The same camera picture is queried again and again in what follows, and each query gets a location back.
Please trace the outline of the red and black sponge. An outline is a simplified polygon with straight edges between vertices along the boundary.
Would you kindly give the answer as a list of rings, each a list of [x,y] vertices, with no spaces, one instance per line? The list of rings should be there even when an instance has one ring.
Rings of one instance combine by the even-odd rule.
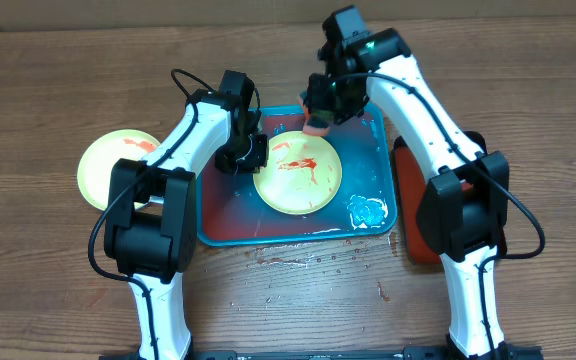
[[[327,136],[330,132],[329,124],[321,118],[310,113],[310,110],[305,105],[305,98],[306,92],[303,91],[299,94],[298,97],[299,105],[304,113],[304,125],[302,132],[309,136]]]

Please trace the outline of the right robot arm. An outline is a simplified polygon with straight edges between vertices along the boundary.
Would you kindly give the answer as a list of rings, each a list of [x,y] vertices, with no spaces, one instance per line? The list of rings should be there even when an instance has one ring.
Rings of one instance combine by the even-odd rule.
[[[440,257],[451,309],[448,345],[457,359],[508,359],[496,311],[494,258],[507,219],[509,168],[453,122],[418,62],[393,28],[372,32],[354,5],[323,22],[317,57],[301,99],[306,125],[321,131],[379,107],[411,151],[424,181],[415,217]]]

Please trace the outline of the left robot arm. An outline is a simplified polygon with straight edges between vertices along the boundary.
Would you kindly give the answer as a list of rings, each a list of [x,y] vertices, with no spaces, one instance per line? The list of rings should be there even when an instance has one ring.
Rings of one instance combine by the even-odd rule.
[[[116,281],[135,297],[141,344],[135,359],[189,359],[192,335],[183,309],[182,275],[198,239],[197,179],[208,163],[228,175],[267,164],[259,98],[244,73],[225,71],[218,88],[203,83],[186,96],[182,120],[140,160],[112,167],[108,205],[90,237],[104,236]]]

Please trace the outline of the yellow-green plate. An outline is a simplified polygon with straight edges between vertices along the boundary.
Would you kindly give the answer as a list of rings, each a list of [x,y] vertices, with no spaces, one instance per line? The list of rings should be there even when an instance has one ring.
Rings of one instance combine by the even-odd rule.
[[[269,140],[267,164],[253,175],[253,183],[271,208],[306,215],[332,201],[342,177],[340,157],[326,139],[288,131]]]
[[[138,161],[159,145],[155,137],[135,129],[116,130],[95,140],[77,169],[77,185],[83,198],[98,210],[105,210],[115,163],[122,158]]]

